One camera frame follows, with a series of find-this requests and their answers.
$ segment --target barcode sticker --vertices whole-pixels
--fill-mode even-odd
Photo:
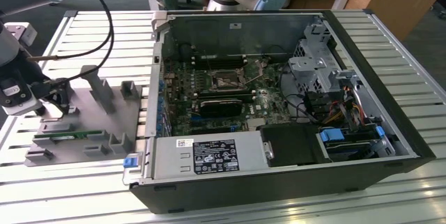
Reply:
[[[193,144],[193,139],[177,139],[176,147],[191,147]]]

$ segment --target slotted metal surface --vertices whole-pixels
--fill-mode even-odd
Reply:
[[[372,18],[360,11],[340,11],[335,15],[419,129],[438,157],[435,161],[407,174],[386,178],[360,192],[153,215],[121,184],[121,160],[25,167],[24,154],[39,119],[32,115],[9,117],[0,132],[0,223],[356,224],[446,221],[446,105],[442,90],[418,68],[411,56],[390,42],[386,30]],[[108,32],[105,19],[103,12],[80,12],[75,18],[64,18],[45,54],[80,53],[96,47]],[[113,19],[120,47],[112,51],[100,76],[111,85],[128,79],[144,85],[141,125],[137,128],[137,135],[143,136],[153,45],[148,39],[151,12],[116,11]],[[97,63],[104,53],[101,50],[89,54],[81,57],[81,61],[76,58],[48,62],[44,72],[53,78],[71,76],[79,73],[84,63]],[[346,65],[351,66],[342,51],[339,54]],[[85,87],[87,84],[76,80],[73,86]]]

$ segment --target power supply label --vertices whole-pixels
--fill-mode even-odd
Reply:
[[[193,143],[193,172],[196,174],[238,171],[235,140]]]

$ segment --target gray floor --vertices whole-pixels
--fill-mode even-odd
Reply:
[[[446,20],[427,12],[403,44],[446,89]]]
[[[105,0],[109,10],[147,10],[147,0]],[[97,0],[65,0],[7,17],[5,22],[29,22],[39,32],[29,49],[41,55],[67,10],[103,10]],[[428,12],[404,40],[404,45],[433,77],[446,89],[446,20]]]

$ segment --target green circuit board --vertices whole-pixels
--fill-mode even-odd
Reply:
[[[248,131],[250,119],[259,119],[264,124],[290,122],[290,112],[278,88],[278,69],[282,65],[283,63],[267,65],[260,57],[251,57],[244,67],[236,70],[239,80],[243,81],[240,84],[235,85],[231,78],[218,80],[223,86],[227,85],[226,89],[243,87],[252,98],[251,103],[243,103],[242,113],[231,117],[201,117],[193,110],[199,103],[193,94],[212,89],[219,73],[234,70],[195,70],[189,63],[180,62],[165,65],[172,136],[201,134],[210,129],[223,129],[227,132]]]

